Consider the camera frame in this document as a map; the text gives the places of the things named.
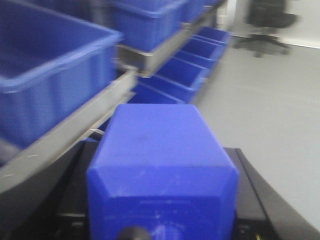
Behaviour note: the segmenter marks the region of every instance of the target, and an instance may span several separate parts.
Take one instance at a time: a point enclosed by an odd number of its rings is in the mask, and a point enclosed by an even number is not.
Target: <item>black knob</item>
[[[117,240],[151,240],[151,235],[140,226],[128,226],[121,230]]]

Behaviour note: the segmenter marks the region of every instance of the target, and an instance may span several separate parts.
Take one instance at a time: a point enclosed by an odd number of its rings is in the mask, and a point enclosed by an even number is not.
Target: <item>stacked blue bins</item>
[[[120,105],[87,171],[91,240],[230,240],[238,178],[193,105]]]
[[[210,70],[218,62],[223,50],[219,44],[191,38],[175,57]]]
[[[189,103],[204,83],[209,70],[193,63],[171,58],[151,78],[139,78],[141,83]]]
[[[184,23],[195,21],[205,10],[205,0],[187,0],[183,7]]]
[[[181,27],[185,0],[111,0],[114,28],[123,44],[151,52]]]
[[[128,102],[130,104],[183,104],[178,98],[161,92],[151,86],[140,82],[133,90],[135,96]]]
[[[0,138],[26,147],[116,78],[119,32],[0,1]]]

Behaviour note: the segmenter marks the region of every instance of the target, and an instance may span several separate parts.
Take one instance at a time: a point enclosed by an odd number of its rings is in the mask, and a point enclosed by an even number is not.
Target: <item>white wall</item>
[[[250,0],[237,0],[232,32],[247,36],[252,27],[244,23]],[[298,15],[289,28],[279,29],[277,36],[289,44],[320,48],[320,0],[287,0],[287,13]]]

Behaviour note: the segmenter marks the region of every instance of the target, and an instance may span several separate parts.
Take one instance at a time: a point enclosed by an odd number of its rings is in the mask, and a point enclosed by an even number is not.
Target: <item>gray floor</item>
[[[320,230],[320,49],[253,57],[228,48],[195,103],[223,146]]]

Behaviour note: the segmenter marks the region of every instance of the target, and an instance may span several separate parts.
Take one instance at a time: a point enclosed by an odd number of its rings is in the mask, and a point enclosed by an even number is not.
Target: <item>blue cube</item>
[[[120,105],[87,172],[92,240],[229,240],[238,171],[193,105]]]

